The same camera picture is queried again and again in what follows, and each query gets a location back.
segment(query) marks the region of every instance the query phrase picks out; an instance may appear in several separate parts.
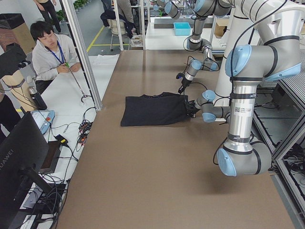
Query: brown table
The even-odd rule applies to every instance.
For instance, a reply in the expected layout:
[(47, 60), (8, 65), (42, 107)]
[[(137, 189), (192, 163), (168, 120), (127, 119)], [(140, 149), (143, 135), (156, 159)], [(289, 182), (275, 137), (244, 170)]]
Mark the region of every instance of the brown table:
[[(185, 51), (123, 51), (69, 187), (59, 229), (291, 229), (265, 173), (226, 177), (212, 162), (228, 125), (198, 117), (120, 127), (125, 96), (177, 92)], [(197, 81), (214, 89), (217, 73)], [(196, 99), (203, 87), (186, 89)]]

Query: white chair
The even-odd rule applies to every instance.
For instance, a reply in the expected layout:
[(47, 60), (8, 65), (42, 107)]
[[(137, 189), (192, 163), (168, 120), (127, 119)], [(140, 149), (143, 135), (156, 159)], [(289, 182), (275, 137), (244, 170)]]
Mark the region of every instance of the white chair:
[[(110, 51), (113, 51), (112, 49), (112, 41), (113, 37), (119, 37), (119, 31), (118, 31), (118, 26), (116, 23), (116, 19), (107, 19), (107, 22), (109, 24), (109, 28), (111, 29), (111, 44), (110, 44)], [(129, 44), (128, 44), (128, 50), (130, 47), (130, 38), (128, 37), (128, 33), (125, 29), (125, 22), (120, 20), (120, 28), (121, 28), (121, 34), (122, 38), (128, 38), (129, 39)]]

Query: blue bin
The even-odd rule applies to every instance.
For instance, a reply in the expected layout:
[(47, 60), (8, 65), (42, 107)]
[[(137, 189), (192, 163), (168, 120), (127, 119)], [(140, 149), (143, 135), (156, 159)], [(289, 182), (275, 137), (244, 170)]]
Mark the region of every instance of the blue bin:
[(189, 36), (191, 34), (191, 26), (188, 22), (174, 22), (173, 29), (176, 36)]

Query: white hoodie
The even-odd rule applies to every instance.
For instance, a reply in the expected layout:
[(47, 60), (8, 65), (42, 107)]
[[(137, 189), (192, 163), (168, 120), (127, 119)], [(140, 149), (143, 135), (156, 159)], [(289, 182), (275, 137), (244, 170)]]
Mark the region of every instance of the white hoodie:
[[(56, 34), (55, 36), (61, 46), (66, 61), (73, 58), (76, 62), (79, 62), (72, 39), (62, 34)], [(61, 60), (59, 48), (54, 53)], [(37, 74), (36, 80), (53, 80), (58, 75), (56, 68), (61, 65), (61, 63), (39, 40), (37, 40), (32, 55), (33, 67)]]

